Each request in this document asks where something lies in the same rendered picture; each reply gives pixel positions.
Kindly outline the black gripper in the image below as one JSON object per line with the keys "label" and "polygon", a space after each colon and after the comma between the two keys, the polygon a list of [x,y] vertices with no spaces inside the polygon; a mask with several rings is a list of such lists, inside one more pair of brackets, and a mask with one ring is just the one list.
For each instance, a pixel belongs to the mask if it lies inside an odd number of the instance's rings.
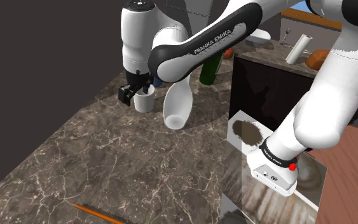
{"label": "black gripper", "polygon": [[144,94],[148,94],[150,85],[153,83],[153,75],[148,72],[141,74],[139,70],[135,73],[126,71],[127,85],[118,89],[118,99],[130,107],[131,99],[138,90],[142,88]]}

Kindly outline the white cup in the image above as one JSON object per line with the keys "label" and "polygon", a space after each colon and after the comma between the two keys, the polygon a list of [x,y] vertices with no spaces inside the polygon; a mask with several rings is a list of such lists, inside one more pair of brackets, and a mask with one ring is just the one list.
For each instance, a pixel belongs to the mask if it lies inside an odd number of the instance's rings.
{"label": "white cup", "polygon": [[155,88],[150,85],[148,92],[144,93],[143,88],[138,90],[133,97],[135,109],[140,113],[148,113],[153,109],[155,101]]}

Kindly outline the white vase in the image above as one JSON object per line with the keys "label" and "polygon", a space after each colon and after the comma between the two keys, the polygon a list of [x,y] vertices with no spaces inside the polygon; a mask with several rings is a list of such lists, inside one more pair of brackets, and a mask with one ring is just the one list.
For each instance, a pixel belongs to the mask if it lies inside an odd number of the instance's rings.
{"label": "white vase", "polygon": [[183,128],[193,107],[193,93],[189,85],[190,76],[173,84],[163,102],[163,119],[167,128]]}

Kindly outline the dark green bottle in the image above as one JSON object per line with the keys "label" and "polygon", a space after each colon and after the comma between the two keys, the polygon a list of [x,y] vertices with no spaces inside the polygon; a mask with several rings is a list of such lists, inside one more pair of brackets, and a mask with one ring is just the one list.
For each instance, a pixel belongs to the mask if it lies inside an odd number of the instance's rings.
{"label": "dark green bottle", "polygon": [[223,59],[223,53],[223,51],[220,51],[203,64],[199,77],[200,83],[204,85],[212,85],[214,83]]}

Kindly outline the orange pencil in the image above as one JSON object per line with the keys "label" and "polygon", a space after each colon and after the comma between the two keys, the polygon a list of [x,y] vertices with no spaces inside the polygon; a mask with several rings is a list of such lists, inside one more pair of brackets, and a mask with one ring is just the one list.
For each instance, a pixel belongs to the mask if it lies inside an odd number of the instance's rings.
{"label": "orange pencil", "polygon": [[92,215],[94,215],[96,217],[102,218],[103,220],[110,221],[113,224],[126,224],[125,222],[117,220],[116,218],[112,218],[110,216],[107,216],[105,214],[99,213],[97,211],[89,209],[89,208],[87,208],[85,206],[81,206],[79,204],[72,204],[72,206],[74,206],[75,208],[80,209],[80,210],[82,210],[84,212],[87,212],[89,214],[92,214]]}

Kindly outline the dark kitchen cabinet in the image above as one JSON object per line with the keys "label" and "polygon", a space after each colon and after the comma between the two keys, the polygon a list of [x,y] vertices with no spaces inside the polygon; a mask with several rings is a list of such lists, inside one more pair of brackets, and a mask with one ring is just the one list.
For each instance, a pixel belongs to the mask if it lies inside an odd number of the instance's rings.
{"label": "dark kitchen cabinet", "polygon": [[235,56],[229,117],[243,111],[276,130],[312,82],[313,78]]}

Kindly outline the white bowl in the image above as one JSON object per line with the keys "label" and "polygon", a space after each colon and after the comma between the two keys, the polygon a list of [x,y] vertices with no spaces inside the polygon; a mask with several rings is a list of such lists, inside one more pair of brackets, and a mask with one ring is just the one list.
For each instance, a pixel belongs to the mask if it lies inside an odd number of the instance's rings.
{"label": "white bowl", "polygon": [[269,40],[271,40],[271,36],[267,31],[256,29],[245,39],[245,42],[250,46],[260,47]]}

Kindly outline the grey metal kitchen utensil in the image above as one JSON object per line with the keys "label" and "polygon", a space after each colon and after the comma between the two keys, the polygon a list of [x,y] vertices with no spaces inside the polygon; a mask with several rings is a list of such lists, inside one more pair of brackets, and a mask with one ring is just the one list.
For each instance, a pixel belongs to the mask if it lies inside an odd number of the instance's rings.
{"label": "grey metal kitchen utensil", "polygon": [[291,28],[287,28],[287,30],[285,31],[282,39],[280,40],[280,44],[281,45],[285,45],[286,44],[286,39],[288,37],[288,35],[291,33]]}

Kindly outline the white paper towel roll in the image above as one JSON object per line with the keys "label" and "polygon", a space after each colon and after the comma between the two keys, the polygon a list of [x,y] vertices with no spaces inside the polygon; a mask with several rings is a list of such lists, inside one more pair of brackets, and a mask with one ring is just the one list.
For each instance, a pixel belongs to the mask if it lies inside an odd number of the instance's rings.
{"label": "white paper towel roll", "polygon": [[299,56],[303,53],[305,48],[310,44],[311,40],[313,40],[313,37],[302,34],[297,43],[294,45],[293,49],[286,57],[286,62],[288,64],[294,64]]}

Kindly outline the patterned robot stand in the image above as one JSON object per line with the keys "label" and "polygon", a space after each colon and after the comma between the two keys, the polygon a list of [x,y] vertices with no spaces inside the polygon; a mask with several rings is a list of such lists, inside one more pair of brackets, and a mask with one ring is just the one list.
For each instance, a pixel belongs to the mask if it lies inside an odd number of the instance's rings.
{"label": "patterned robot stand", "polygon": [[307,153],[299,156],[298,185],[281,196],[251,176],[246,154],[272,131],[243,111],[228,120],[221,216],[240,210],[248,224],[316,224],[327,167]]}

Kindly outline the orange bread loaf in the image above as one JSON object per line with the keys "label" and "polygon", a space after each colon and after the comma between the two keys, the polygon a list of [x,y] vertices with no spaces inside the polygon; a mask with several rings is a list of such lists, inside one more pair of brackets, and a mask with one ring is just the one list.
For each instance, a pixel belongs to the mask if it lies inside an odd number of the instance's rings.
{"label": "orange bread loaf", "polygon": [[307,58],[305,64],[310,69],[318,71],[322,67],[329,52],[330,50],[316,50]]}

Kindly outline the window with wooden frame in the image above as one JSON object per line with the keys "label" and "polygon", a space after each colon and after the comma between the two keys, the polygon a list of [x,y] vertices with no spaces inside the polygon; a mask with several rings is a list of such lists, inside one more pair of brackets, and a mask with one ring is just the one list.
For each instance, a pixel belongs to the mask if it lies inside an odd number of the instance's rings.
{"label": "window with wooden frame", "polygon": [[303,22],[310,22],[311,24],[322,25],[324,27],[341,30],[341,22],[329,20],[321,16],[315,15],[308,9],[305,1],[296,3],[294,6],[282,11],[280,13],[284,17],[293,18]]}

